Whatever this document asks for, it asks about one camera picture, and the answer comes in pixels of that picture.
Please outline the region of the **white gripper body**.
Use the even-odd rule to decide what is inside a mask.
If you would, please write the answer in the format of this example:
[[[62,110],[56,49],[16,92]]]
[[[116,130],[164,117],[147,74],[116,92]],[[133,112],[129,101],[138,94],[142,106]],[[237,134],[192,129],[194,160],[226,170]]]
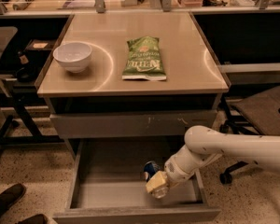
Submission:
[[[175,155],[172,155],[164,164],[164,172],[170,186],[176,186],[188,181],[195,170],[191,167],[183,167],[177,163]]]

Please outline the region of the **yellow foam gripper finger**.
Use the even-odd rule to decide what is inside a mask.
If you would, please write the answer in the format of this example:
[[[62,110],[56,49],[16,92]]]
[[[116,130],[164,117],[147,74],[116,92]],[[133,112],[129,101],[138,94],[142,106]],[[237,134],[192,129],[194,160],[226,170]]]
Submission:
[[[147,193],[166,194],[168,192],[167,176],[164,171],[158,171],[146,183]]]

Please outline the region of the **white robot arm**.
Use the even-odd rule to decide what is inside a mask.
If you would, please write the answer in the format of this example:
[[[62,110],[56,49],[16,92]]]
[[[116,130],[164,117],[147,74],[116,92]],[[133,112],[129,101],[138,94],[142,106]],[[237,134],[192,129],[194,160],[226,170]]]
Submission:
[[[223,155],[280,174],[280,136],[220,133],[198,125],[186,131],[184,142],[166,161],[164,170],[147,181],[147,193],[153,197],[164,197],[171,188]]]

